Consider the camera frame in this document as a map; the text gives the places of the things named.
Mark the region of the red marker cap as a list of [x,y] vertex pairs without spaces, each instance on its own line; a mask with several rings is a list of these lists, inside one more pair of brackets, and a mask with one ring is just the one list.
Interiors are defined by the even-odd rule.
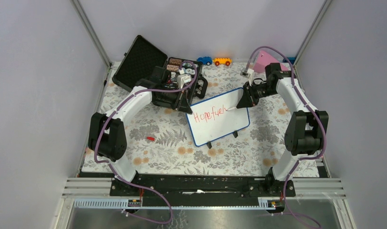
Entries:
[[150,141],[155,141],[155,138],[154,137],[150,137],[150,136],[148,136],[146,139],[150,140]]

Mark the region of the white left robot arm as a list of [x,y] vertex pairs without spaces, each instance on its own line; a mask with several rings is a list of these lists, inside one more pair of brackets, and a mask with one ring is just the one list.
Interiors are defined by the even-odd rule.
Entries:
[[146,106],[154,104],[183,113],[188,122],[195,146],[212,147],[212,142],[250,125],[248,108],[250,83],[201,102],[191,104],[190,96],[201,92],[206,84],[199,84],[201,75],[196,66],[178,67],[171,72],[156,68],[147,79],[141,79],[131,93],[113,109],[91,118],[88,147],[94,151],[97,163],[106,163],[116,179],[122,181],[121,190],[128,196],[139,191],[134,180],[137,171],[127,158],[125,126]]

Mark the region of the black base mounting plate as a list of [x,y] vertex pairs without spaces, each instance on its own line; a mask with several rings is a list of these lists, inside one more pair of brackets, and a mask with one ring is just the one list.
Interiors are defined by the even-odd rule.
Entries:
[[113,179],[112,197],[136,197],[145,207],[255,207],[259,198],[295,197],[290,180],[266,177],[137,174],[128,185]]

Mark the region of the blue block in corner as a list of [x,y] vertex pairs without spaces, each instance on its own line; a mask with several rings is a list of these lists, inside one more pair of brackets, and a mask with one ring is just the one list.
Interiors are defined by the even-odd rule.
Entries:
[[287,63],[291,63],[291,64],[294,64],[294,62],[296,61],[296,58],[295,57],[286,57],[285,59],[283,59],[283,62],[287,62]]

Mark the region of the black poker chip case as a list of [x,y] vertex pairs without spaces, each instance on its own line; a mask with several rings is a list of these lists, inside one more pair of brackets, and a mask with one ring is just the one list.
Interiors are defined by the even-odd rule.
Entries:
[[122,89],[131,92],[135,86],[155,89],[152,92],[152,104],[163,107],[163,93],[176,92],[179,70],[194,69],[195,78],[191,100],[195,97],[203,99],[208,81],[205,79],[203,64],[197,61],[168,57],[166,53],[155,47],[143,36],[138,35],[128,52],[125,53],[112,81]]

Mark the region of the blue toy car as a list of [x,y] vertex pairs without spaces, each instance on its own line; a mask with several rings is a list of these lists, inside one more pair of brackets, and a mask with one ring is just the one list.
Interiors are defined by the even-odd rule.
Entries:
[[200,62],[200,63],[203,64],[203,65],[208,65],[208,66],[211,65],[211,64],[213,63],[212,58],[209,57],[209,56],[199,57],[199,58],[197,59],[197,61]]

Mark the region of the blue framed whiteboard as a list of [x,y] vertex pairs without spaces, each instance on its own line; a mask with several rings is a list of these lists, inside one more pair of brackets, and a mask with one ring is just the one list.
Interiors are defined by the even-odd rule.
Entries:
[[195,146],[206,145],[250,125],[247,108],[227,111],[236,107],[242,95],[243,89],[236,88],[191,106],[193,113],[186,117]]

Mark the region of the floral tablecloth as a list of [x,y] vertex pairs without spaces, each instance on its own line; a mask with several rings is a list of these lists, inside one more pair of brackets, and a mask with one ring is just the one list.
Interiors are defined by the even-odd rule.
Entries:
[[[112,82],[120,62],[115,62],[102,99],[100,113],[114,108],[128,92]],[[204,66],[208,81],[205,99],[241,87],[246,63]],[[285,150],[284,133],[291,118],[279,95],[261,99],[249,109],[250,125],[232,135],[197,147],[186,116],[152,104],[142,109],[125,127],[127,158],[138,173],[179,175],[264,176],[276,165]],[[155,141],[146,138],[154,137]]]

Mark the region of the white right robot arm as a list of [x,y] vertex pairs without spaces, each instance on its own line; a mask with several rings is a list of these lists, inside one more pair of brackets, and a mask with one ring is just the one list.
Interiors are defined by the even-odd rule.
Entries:
[[271,63],[266,66],[265,75],[266,79],[260,80],[248,74],[237,107],[254,107],[260,99],[278,94],[289,108],[291,118],[284,134],[285,152],[269,171],[273,178],[265,183],[266,193],[276,197],[284,190],[282,181],[290,179],[301,161],[323,156],[329,116],[310,103],[293,69],[284,71],[279,63]]

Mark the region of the pink plastic stand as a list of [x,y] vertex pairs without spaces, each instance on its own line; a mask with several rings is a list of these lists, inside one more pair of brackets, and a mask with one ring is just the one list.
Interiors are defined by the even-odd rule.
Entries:
[[249,65],[249,68],[252,69],[255,73],[265,73],[266,66],[271,63],[280,63],[281,69],[283,71],[290,70],[290,68],[284,66],[281,61],[277,60],[271,54],[263,50],[257,50],[254,53],[252,59],[254,59],[254,61]]

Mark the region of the orange toy car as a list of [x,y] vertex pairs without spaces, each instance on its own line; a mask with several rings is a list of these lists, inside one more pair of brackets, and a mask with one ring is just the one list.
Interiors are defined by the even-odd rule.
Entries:
[[214,58],[213,62],[216,66],[219,66],[219,65],[229,66],[232,63],[232,59],[230,59],[230,58]]

